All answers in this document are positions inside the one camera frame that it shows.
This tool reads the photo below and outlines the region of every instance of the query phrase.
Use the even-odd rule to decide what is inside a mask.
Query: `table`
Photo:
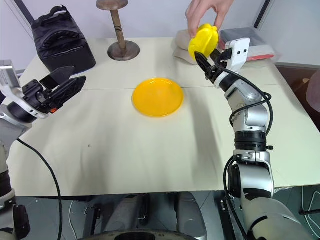
[[[21,138],[53,168],[63,196],[223,189],[223,168],[233,154],[231,109],[221,89],[198,66],[173,57],[172,38],[133,38],[141,52],[119,62],[107,55],[115,39],[88,39],[96,66],[83,90]],[[48,70],[36,56],[23,86]],[[274,123],[267,141],[275,187],[320,184],[320,134],[277,68],[246,63],[240,74],[272,94]],[[170,78],[184,91],[181,108],[162,118],[132,105],[134,88],[152,77]],[[50,172],[18,142],[7,161],[17,196],[56,196]]]

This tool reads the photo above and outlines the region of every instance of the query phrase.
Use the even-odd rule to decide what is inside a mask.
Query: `floor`
[[[304,207],[308,208],[312,194],[314,191],[320,192],[320,185],[304,187]],[[220,222],[219,212],[214,202],[214,191],[197,191],[192,192],[198,205],[200,206],[206,229],[208,240],[223,240],[222,224]],[[301,187],[294,187],[286,190],[281,190],[274,195],[274,198],[284,203],[297,217],[297,219],[309,230],[306,220],[299,215],[301,209]],[[97,196],[89,202],[74,201],[71,209],[71,221],[74,226],[77,238],[80,239],[84,234],[88,234],[88,223],[86,223],[85,211],[88,206],[93,207],[95,203],[102,203],[105,211],[103,217],[97,221],[95,233],[98,234],[106,225],[112,214],[112,209],[117,206],[124,195],[103,195]],[[59,211],[58,201],[55,199],[36,198],[36,197],[17,197],[17,203],[25,205],[31,232],[27,236],[27,240],[55,240],[58,235]],[[69,209],[72,201],[63,200],[63,230],[62,235],[64,240],[74,240],[72,229],[68,221]],[[152,193],[151,194],[151,215],[149,224],[146,226],[149,229],[176,230],[176,213],[174,212],[173,200],[170,194],[167,193]],[[316,195],[312,205],[312,209],[320,208],[320,195]],[[320,214],[314,214],[313,220],[320,225]],[[236,230],[237,239],[240,237],[239,231]]]
[[[276,64],[276,67],[320,131],[320,112],[313,109],[306,100],[307,89],[309,88],[310,83],[310,81],[306,80],[310,80],[310,78],[318,71],[318,68],[288,66],[281,63]]]

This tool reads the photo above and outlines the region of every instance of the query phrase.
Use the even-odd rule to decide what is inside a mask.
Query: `white cloth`
[[[188,47],[191,37],[188,30],[180,30],[175,36],[175,44],[177,45],[173,56],[181,58],[192,65],[197,65],[197,62],[189,55]]]

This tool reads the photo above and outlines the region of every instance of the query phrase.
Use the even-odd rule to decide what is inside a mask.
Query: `cable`
[[[223,170],[223,187],[224,187],[226,200],[230,205],[230,209],[231,209],[231,212],[232,212],[232,214],[234,216],[236,224],[238,225],[244,240],[249,240],[248,235],[247,235],[244,227],[242,226],[242,224],[240,222],[240,219],[239,219],[239,217],[238,217],[238,215],[236,213],[236,210],[233,207],[233,204],[232,204],[230,196],[229,196],[229,191],[228,191],[228,188],[227,188],[227,171],[228,171],[229,166],[231,166],[234,163],[234,161],[235,161],[234,157],[233,156],[230,157],[230,159],[228,160],[228,162],[226,163],[226,165],[224,167],[224,170]]]
[[[315,195],[316,195],[316,194],[319,194],[319,195],[320,195],[320,192],[318,192],[318,191],[313,192],[312,199],[311,199],[311,202],[310,202],[308,211],[311,210],[311,206],[312,206],[312,203],[314,202],[314,199],[315,199]],[[301,206],[301,207],[302,207],[302,211],[304,211],[304,210],[305,210],[305,204],[304,204],[304,186],[302,186],[301,205],[302,205],[302,206]],[[311,224],[310,224],[310,222],[308,221],[308,218],[309,218],[309,219],[313,222],[313,224],[320,230],[319,225],[316,224],[315,221],[312,220],[309,215],[308,215],[308,216],[304,215],[304,218],[305,218],[305,220],[306,220],[306,223],[309,225],[309,228],[310,228],[311,231],[313,232],[313,234],[314,234],[318,239],[320,239],[320,236],[319,236],[319,235],[315,232],[315,230],[311,227]]]
[[[26,146],[27,148],[31,149],[32,151],[34,151],[40,158],[41,160],[44,162],[44,164],[47,166],[47,168],[49,169],[55,186],[56,186],[56,191],[58,192],[58,202],[59,202],[59,232],[58,232],[58,240],[61,240],[61,236],[62,236],[62,226],[63,226],[63,214],[62,214],[62,199],[61,199],[61,192],[60,192],[60,187],[56,178],[56,175],[54,173],[54,171],[52,170],[52,168],[50,167],[49,163],[46,161],[46,159],[41,155],[40,152],[38,152],[35,148],[33,148],[32,146],[30,146],[29,144],[25,143],[24,141],[22,141],[20,138],[17,139],[17,141],[19,143],[21,143],[22,145]]]
[[[218,61],[214,61],[214,64],[215,66],[221,70],[221,71],[224,71],[228,74],[231,74],[239,79],[241,79],[242,81],[244,81],[246,84],[248,84],[249,86],[251,86],[252,88],[254,88],[263,98],[264,98],[264,101],[261,101],[261,102],[257,102],[255,104],[251,104],[251,105],[248,105],[248,106],[245,106],[245,107],[242,107],[240,109],[238,109],[238,111],[234,111],[232,113],[232,115],[230,116],[230,119],[232,119],[232,117],[236,114],[235,112],[240,112],[240,111],[243,111],[245,109],[248,109],[248,108],[252,108],[252,107],[255,107],[255,106],[258,106],[258,105],[262,105],[264,103],[266,103],[268,105],[268,108],[269,108],[269,112],[270,112],[270,120],[269,120],[269,125],[268,125],[268,128],[266,130],[266,135],[269,134],[270,130],[271,130],[271,127],[272,127],[272,124],[273,124],[273,121],[274,121],[274,111],[273,111],[273,108],[271,106],[271,103],[270,103],[270,99],[271,99],[271,95],[269,93],[266,93],[266,92],[263,92],[261,91],[256,85],[254,85],[252,82],[250,82],[247,78],[245,78],[244,76],[241,76],[240,74],[234,72],[234,71],[231,71],[227,68],[224,68],[222,67]]]
[[[72,229],[72,232],[73,232],[73,235],[75,237],[75,240],[78,240],[75,228],[74,228],[74,226],[72,225],[72,222],[71,222],[71,208],[72,208],[73,204],[74,204],[74,201],[71,202],[70,207],[69,207],[69,224],[70,224],[70,227]]]

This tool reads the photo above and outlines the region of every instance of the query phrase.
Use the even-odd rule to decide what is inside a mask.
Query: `human hand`
[[[210,8],[216,12],[214,25],[219,30],[233,2],[234,0],[192,0],[185,12],[190,36],[196,36],[200,20]]]

